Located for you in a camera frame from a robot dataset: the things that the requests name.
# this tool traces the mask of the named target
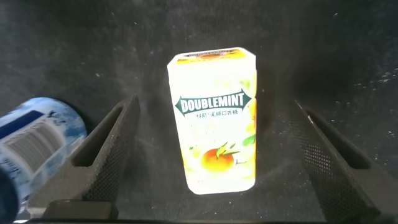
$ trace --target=blue can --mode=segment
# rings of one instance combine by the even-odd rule
[[[0,118],[0,223],[23,211],[86,136],[77,112],[51,98],[30,99]]]

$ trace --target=yellow packaging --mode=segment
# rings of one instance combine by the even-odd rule
[[[256,56],[239,47],[179,54],[167,68],[189,189],[250,189],[256,181]]]

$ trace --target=doublemint logo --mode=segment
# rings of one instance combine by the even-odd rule
[[[208,98],[182,98],[177,102],[175,107],[182,115],[201,110],[213,108],[243,108],[251,100],[243,90],[223,96],[215,96]]]

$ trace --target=black fabric surface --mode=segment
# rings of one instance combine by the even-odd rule
[[[136,93],[120,218],[320,221],[279,96],[310,105],[398,177],[397,10],[396,1],[0,1],[0,113],[49,96],[92,130]],[[257,180],[246,192],[194,195],[166,65],[226,47],[257,55]]]

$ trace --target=textured plastic panel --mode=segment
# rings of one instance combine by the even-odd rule
[[[133,147],[140,106],[136,96],[118,103],[83,144],[29,201],[33,217],[55,200],[114,202]]]
[[[374,219],[394,215],[397,182],[355,148],[331,125],[297,102],[289,109],[291,133],[303,155],[321,208],[328,221]]]

